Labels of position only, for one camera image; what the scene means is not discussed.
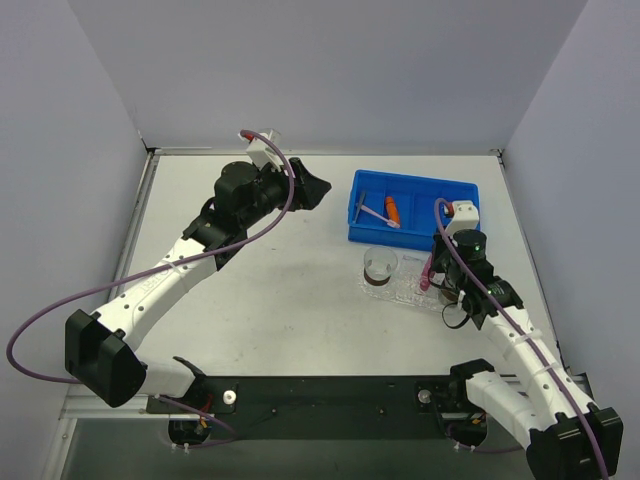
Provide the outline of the pink toothpaste tube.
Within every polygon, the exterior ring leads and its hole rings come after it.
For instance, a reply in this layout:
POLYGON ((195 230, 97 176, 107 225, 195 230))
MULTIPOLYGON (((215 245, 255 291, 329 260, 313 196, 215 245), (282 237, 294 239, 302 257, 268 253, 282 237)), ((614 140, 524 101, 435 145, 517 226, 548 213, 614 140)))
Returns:
POLYGON ((428 259, 425 262, 424 268, 422 270, 420 281, 419 281, 419 289, 422 292, 426 292, 431 286, 431 264, 433 260, 433 255, 430 254, 428 259))

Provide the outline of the blue tinted cup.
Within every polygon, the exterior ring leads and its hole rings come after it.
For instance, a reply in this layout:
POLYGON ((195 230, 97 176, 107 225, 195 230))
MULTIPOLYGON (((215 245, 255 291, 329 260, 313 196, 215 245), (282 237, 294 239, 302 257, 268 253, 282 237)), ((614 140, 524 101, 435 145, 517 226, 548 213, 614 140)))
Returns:
POLYGON ((444 279, 440 285, 440 295, 444 298, 445 303, 452 303, 461 309, 466 298, 466 291, 444 279))

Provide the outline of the clear textured acrylic stand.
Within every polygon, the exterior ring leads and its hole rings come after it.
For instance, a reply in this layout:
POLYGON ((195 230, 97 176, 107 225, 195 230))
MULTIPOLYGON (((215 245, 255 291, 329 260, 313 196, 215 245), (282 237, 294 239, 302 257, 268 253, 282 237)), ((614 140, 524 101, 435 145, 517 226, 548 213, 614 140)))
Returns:
POLYGON ((403 255, 396 272, 396 299, 401 303, 435 309, 440 304, 439 293, 434 287, 426 292, 419 289, 419 281, 425 260, 403 255))

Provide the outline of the clear cup brown band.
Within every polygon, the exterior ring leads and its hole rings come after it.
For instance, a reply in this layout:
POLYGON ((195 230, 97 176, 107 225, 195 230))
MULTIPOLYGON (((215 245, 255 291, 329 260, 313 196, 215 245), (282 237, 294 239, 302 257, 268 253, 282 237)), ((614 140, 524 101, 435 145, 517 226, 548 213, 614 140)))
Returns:
POLYGON ((369 285, 380 287, 388 284, 397 267, 396 253, 387 247, 371 247, 364 253, 363 277, 369 285))

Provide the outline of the orange toothpaste tube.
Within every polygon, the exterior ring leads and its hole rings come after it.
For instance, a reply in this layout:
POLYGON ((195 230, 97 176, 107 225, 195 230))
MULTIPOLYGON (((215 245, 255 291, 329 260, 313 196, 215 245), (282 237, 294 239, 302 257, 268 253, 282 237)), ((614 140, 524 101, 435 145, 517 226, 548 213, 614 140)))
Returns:
POLYGON ((391 221, 393 221, 393 222, 395 222, 397 224, 401 223, 399 210, 397 208, 395 200, 391 196, 387 196, 385 198, 385 210, 386 210, 388 218, 391 221))

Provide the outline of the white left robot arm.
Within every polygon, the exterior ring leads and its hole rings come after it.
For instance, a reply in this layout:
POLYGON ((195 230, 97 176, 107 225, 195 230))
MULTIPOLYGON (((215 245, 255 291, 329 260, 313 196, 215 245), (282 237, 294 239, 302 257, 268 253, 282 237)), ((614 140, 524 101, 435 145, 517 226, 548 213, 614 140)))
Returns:
POLYGON ((214 195, 183 231, 156 273, 135 283, 93 313, 74 312, 65 324, 65 368, 107 405, 119 407, 137 394, 166 395, 183 411, 204 402, 205 375, 174 357, 151 365, 135 352, 151 328, 198 283, 235 255, 231 245, 272 211, 312 210, 330 191, 298 158, 294 175, 237 161, 226 165, 214 195))

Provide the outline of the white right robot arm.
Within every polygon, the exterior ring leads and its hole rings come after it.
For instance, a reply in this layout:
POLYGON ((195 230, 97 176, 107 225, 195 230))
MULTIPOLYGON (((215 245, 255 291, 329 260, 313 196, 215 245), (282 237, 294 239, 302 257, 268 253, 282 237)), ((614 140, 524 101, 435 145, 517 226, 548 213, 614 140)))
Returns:
POLYGON ((521 297, 486 258, 475 229, 434 236, 431 269, 501 354, 523 389, 516 393, 486 361, 453 368, 465 399, 493 417, 520 444, 537 479, 610 479, 618 470, 623 422, 601 408, 563 368, 532 322, 521 297))

